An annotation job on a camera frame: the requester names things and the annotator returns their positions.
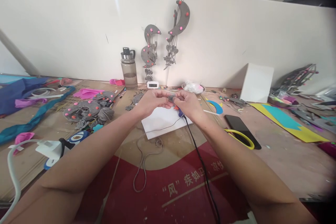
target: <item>blue sticker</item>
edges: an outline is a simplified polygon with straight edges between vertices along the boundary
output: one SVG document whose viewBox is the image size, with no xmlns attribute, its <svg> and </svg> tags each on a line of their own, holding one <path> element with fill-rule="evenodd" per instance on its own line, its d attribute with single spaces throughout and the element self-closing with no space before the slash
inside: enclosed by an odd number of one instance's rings
<svg viewBox="0 0 336 224">
<path fill-rule="evenodd" d="M 285 112 L 281 111 L 281 109 L 264 104 L 263 106 L 283 127 L 291 128 L 293 130 L 301 130 L 299 127 L 302 127 L 302 125 L 293 120 Z"/>
</svg>

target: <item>purple fabric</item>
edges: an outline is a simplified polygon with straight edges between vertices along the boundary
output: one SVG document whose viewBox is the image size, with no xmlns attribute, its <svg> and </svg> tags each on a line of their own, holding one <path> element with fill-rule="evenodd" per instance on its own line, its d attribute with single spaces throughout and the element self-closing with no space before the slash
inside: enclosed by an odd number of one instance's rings
<svg viewBox="0 0 336 224">
<path fill-rule="evenodd" d="M 47 103 L 48 100 L 46 98 L 37 98 L 37 99 L 32 99 L 32 100 L 16 99 L 15 100 L 15 107 L 16 108 L 29 107 L 29 106 L 35 105 L 39 101 L 41 101 L 42 103 Z"/>
<path fill-rule="evenodd" d="M 82 100 L 91 99 L 96 94 L 100 92 L 104 92 L 105 90 L 98 90 L 98 89 L 80 89 L 77 93 L 74 93 L 74 97 L 80 97 Z"/>
</svg>

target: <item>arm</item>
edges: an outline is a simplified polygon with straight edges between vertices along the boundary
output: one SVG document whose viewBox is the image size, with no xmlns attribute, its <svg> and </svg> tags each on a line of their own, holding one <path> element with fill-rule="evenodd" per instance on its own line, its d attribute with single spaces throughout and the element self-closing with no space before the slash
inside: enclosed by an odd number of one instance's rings
<svg viewBox="0 0 336 224">
<path fill-rule="evenodd" d="M 171 108 L 170 94 L 147 91 L 133 110 L 90 135 L 51 167 L 18 202 L 5 223 L 71 223 L 84 191 L 134 126 L 156 107 Z"/>
<path fill-rule="evenodd" d="M 244 193 L 258 223 L 314 221 L 309 211 L 264 161 L 208 118 L 194 94 L 179 91 L 174 103 L 203 132 Z"/>
</svg>

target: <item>white paper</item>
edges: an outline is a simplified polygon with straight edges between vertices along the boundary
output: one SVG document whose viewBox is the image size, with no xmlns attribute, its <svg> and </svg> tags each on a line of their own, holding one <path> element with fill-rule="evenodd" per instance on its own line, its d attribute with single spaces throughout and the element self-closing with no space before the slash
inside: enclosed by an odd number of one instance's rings
<svg viewBox="0 0 336 224">
<path fill-rule="evenodd" d="M 274 68 L 249 63 L 240 99 L 266 103 L 270 93 Z"/>
<path fill-rule="evenodd" d="M 152 139 L 152 138 L 161 136 L 163 134 L 166 134 L 168 132 L 171 132 L 171 131 L 174 131 L 174 130 L 177 130 L 179 128 L 186 126 L 187 124 L 184 118 L 181 118 L 180 120 L 176 122 L 176 120 L 179 119 L 178 114 L 179 114 L 179 111 L 173 108 L 166 109 L 166 108 L 158 107 L 154 109 L 153 113 L 150 116 L 148 116 L 147 118 L 141 121 L 145 132 L 148 132 L 146 133 L 147 138 Z M 187 117 L 187 121 L 188 121 L 188 124 L 193 123 L 188 117 Z"/>
</svg>

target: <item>black cable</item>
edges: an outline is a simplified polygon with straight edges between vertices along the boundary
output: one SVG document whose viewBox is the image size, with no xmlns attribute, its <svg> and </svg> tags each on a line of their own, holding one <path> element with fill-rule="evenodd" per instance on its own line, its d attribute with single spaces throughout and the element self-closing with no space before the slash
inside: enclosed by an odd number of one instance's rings
<svg viewBox="0 0 336 224">
<path fill-rule="evenodd" d="M 213 197 L 212 192 L 211 192 L 211 189 L 210 189 L 209 179 L 208 179 L 208 175 L 207 175 L 207 171 L 206 171 L 207 169 L 206 169 L 206 167 L 205 167 L 205 164 L 204 164 L 204 162 L 203 162 L 203 159 L 202 159 L 202 157 L 201 157 L 201 154 L 200 154 L 200 152 L 198 151 L 198 148 L 197 148 L 197 146 L 196 146 L 196 142 L 195 142 L 195 139 L 194 139 L 194 137 L 193 137 L 193 134 L 191 133 L 191 130 L 190 130 L 190 128 L 189 128 L 189 124 L 188 124 L 187 118 L 186 118 L 185 115 L 183 115 L 183 117 L 184 117 L 184 119 L 185 119 L 185 121 L 186 121 L 186 123 L 187 123 L 187 126 L 188 126 L 188 129 L 189 129 L 191 138 L 192 138 L 192 140 L 193 140 L 193 142 L 194 142 L 194 145 L 195 145 L 195 148 L 196 148 L 198 157 L 199 157 L 199 159 L 200 159 L 200 161 L 201 161 L 201 163 L 202 163 L 202 166 L 203 166 L 203 169 L 204 169 L 204 174 L 205 174 L 206 184 L 207 184 L 207 187 L 208 187 L 208 190 L 209 190 L 209 194 L 210 194 L 212 203 L 213 203 L 213 205 L 214 205 L 214 207 L 215 207 L 215 211 L 216 211 L 216 215 L 217 215 L 217 223 L 220 224 L 220 222 L 221 222 L 221 220 L 220 220 L 221 217 L 220 217 L 220 215 L 219 215 L 219 211 L 218 211 L 216 202 L 215 202 L 215 200 L 213 199 L 214 197 Z"/>
</svg>

